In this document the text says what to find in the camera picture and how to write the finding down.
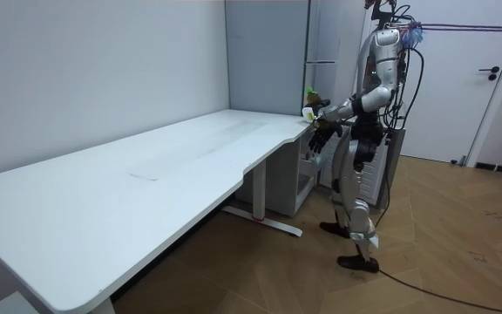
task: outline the desk top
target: desk top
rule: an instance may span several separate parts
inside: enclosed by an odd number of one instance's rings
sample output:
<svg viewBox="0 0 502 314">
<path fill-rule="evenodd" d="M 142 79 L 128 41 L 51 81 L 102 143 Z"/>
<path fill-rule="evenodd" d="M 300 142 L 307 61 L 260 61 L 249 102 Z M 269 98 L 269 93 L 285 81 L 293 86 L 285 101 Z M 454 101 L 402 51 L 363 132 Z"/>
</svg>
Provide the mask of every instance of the desk top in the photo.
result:
<svg viewBox="0 0 502 314">
<path fill-rule="evenodd" d="M 56 313 L 86 313 L 308 124 L 225 110 L 0 174 L 0 260 Z"/>
</svg>

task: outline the white door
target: white door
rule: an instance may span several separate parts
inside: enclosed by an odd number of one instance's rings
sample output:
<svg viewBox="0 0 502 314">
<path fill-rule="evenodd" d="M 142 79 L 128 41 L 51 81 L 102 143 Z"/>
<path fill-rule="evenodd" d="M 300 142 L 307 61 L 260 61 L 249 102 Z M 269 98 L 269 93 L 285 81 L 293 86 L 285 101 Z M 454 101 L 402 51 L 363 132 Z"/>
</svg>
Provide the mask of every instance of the white door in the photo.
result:
<svg viewBox="0 0 502 314">
<path fill-rule="evenodd" d="M 408 14 L 428 24 L 502 25 L 502 0 L 398 0 Z M 502 33 L 427 31 L 417 47 L 425 74 L 406 123 L 402 154 L 449 162 L 467 156 L 498 79 L 480 69 L 500 67 Z M 405 92 L 408 105 L 420 63 L 415 53 Z"/>
</svg>

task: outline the desk leg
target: desk leg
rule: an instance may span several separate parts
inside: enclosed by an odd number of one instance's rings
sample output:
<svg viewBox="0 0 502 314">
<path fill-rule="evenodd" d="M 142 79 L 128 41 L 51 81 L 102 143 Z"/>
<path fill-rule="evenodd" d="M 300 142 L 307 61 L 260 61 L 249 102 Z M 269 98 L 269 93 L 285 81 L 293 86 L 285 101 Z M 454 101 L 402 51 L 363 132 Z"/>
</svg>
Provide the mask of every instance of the desk leg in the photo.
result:
<svg viewBox="0 0 502 314">
<path fill-rule="evenodd" d="M 245 219 L 249 219 L 260 224 L 279 229 L 287 232 L 292 236 L 302 236 L 303 231 L 296 227 L 289 226 L 285 223 L 276 222 L 265 218 L 265 187 L 267 182 L 267 161 L 263 160 L 255 168 L 253 168 L 253 214 L 245 210 L 241 210 L 232 206 L 226 206 L 225 212 L 238 215 Z"/>
<path fill-rule="evenodd" d="M 96 309 L 92 310 L 91 314 L 115 314 L 113 310 L 112 300 L 107 298 L 101 305 Z"/>
</svg>

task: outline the robot leg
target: robot leg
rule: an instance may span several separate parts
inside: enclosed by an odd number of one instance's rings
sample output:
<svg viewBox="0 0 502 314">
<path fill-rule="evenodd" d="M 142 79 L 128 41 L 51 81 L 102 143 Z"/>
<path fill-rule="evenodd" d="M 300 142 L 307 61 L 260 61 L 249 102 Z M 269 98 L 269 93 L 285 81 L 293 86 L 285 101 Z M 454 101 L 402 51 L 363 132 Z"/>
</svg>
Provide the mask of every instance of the robot leg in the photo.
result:
<svg viewBox="0 0 502 314">
<path fill-rule="evenodd" d="M 359 198 L 363 173 L 354 169 L 357 140 L 341 140 L 333 159 L 331 201 L 342 228 L 347 228 L 356 244 L 356 256 L 340 256 L 338 263 L 348 269 L 378 272 L 378 262 L 370 257 L 369 247 L 378 247 L 378 237 L 371 221 L 369 205 Z"/>
</svg>

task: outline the humanoid robot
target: humanoid robot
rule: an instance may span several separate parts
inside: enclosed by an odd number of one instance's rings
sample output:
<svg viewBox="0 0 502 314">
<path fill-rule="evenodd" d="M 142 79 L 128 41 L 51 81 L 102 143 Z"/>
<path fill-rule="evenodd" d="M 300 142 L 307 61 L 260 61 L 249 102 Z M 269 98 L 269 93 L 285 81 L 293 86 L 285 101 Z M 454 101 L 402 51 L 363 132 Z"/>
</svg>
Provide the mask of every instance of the humanoid robot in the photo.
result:
<svg viewBox="0 0 502 314">
<path fill-rule="evenodd" d="M 372 3 L 366 2 L 366 8 Z M 379 109 L 387 106 L 396 96 L 402 78 L 404 61 L 400 30 L 388 23 L 370 34 L 358 59 L 356 95 L 341 105 L 303 109 L 303 115 L 317 128 L 309 147 L 320 153 L 334 133 L 342 135 L 336 147 L 332 164 L 332 196 L 336 223 L 322 222 L 321 228 L 356 244 L 356 256 L 340 256 L 337 262 L 348 269 L 378 272 L 379 265 L 370 257 L 370 245 L 378 247 L 375 225 L 370 219 L 370 207 L 359 198 L 363 167 L 372 162 L 377 147 L 384 138 L 379 121 Z M 345 134 L 342 122 L 356 117 Z"/>
</svg>

